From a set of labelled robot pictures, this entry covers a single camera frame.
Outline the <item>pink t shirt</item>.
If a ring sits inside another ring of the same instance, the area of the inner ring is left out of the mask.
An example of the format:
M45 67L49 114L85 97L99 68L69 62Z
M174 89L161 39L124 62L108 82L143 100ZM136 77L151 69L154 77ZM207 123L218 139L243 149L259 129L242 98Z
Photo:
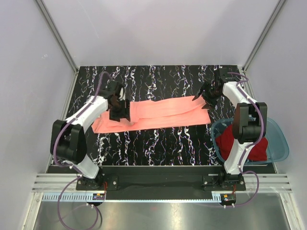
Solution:
M110 120L109 112L104 112L94 121L92 130L96 134L104 134L211 123L207 110L202 108L205 101L201 97L195 101L192 99L193 96L186 96L156 102L131 102L130 121L134 125L123 126L121 121Z

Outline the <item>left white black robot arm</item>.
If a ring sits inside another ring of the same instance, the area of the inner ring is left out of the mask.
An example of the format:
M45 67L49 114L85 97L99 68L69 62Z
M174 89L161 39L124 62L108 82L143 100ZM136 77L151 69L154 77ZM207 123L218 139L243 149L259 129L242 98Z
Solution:
M50 153L59 167L70 167L79 175L79 180L92 189L103 186L102 170L87 155L85 133L92 123L106 114L108 121L130 121L130 101L125 97L111 95L92 96L74 115L65 120L56 120L52 126Z

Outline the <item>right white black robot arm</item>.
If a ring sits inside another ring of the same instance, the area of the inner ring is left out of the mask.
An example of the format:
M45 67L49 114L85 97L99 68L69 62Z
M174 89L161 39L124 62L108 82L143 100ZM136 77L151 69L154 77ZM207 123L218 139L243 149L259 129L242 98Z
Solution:
M193 99L202 97L206 102L203 109L209 109L216 105L221 95L236 107L232 123L234 142L213 185L228 190L243 182L243 167L247 157L265 135L267 105L251 98L241 87L241 82L236 81L224 83L218 80L214 84L205 82Z

